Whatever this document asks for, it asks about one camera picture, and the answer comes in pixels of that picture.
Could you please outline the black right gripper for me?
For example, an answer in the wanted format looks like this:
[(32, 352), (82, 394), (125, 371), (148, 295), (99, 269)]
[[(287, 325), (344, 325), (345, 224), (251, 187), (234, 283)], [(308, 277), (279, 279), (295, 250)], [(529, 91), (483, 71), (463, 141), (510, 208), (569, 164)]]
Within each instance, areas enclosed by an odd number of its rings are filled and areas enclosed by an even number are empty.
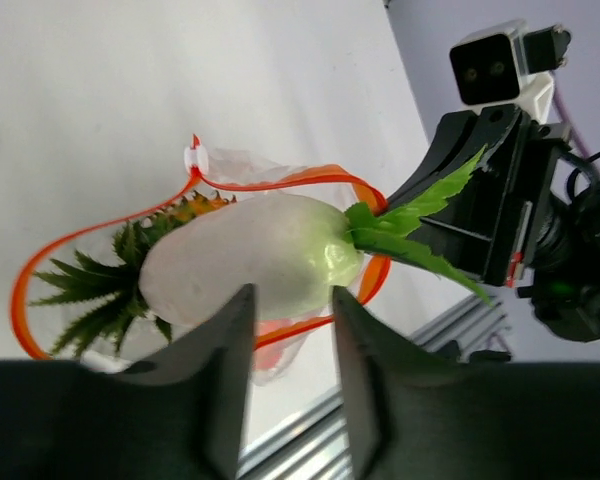
[(447, 207), (424, 217), (410, 239), (487, 285), (511, 284), (535, 254), (548, 217), (551, 183), (569, 146), (567, 123), (540, 124), (515, 104), (445, 114), (422, 162), (388, 199), (415, 199), (475, 153), (477, 170)]

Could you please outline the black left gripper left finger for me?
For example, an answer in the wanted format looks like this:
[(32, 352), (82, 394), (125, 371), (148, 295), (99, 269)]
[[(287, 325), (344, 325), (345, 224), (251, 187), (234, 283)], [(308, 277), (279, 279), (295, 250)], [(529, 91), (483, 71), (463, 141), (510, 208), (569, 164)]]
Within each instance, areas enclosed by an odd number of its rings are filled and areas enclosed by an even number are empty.
[(127, 369), (0, 361), (0, 479), (233, 479), (256, 290)]

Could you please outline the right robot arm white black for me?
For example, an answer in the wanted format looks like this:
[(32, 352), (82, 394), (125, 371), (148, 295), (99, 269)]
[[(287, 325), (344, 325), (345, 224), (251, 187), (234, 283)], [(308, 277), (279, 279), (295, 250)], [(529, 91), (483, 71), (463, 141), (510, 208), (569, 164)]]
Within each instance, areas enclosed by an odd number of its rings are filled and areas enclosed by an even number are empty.
[(421, 164), (390, 196), (391, 208), (481, 153), (482, 163), (413, 239), (469, 277), (514, 285), (556, 336), (600, 340), (600, 172), (571, 150), (565, 123), (541, 124), (515, 104), (444, 115)]

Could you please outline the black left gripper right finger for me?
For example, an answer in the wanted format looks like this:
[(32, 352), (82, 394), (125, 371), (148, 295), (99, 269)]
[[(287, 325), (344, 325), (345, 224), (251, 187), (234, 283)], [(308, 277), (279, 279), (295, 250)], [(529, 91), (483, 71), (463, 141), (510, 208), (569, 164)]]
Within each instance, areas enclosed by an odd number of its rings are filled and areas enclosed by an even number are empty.
[(600, 479), (600, 363), (458, 363), (332, 293), (356, 479)]

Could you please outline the clear zip bag orange zipper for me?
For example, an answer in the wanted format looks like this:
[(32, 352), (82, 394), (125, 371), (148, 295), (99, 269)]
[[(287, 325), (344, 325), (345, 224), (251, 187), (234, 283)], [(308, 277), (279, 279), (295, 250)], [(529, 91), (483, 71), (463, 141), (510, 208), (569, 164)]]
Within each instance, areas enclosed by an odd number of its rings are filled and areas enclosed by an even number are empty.
[(138, 353), (140, 339), (170, 343), (208, 319), (235, 289), (257, 285), (254, 365), (283, 369), (294, 343), (331, 318), (329, 295), (349, 286), (362, 301), (389, 262), (352, 239), (356, 209), (386, 197), (337, 165), (281, 168), (235, 152), (185, 151), (189, 179), (168, 203), (104, 223), (105, 251), (72, 233), (36, 253), (10, 301), (13, 332), (34, 359)]

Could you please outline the orange spiky pineapple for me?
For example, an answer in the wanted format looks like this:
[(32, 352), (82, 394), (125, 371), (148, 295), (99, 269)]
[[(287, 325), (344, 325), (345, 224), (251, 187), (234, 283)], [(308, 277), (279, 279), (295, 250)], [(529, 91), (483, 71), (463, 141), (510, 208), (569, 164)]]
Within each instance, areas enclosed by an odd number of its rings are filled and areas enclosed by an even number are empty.
[(56, 357), (71, 347), (73, 356), (79, 358), (99, 339), (111, 341), (114, 354), (119, 355), (131, 326), (150, 315), (139, 289), (141, 267), (149, 250), (175, 229), (235, 202), (234, 196), (225, 198), (219, 192), (207, 197), (192, 191), (149, 216), (126, 222), (116, 231), (111, 246), (117, 264), (107, 265), (75, 250), (73, 264), (52, 258), (53, 271), (34, 272), (35, 278), (58, 291), (31, 301), (32, 307), (100, 302), (71, 320), (48, 355)]

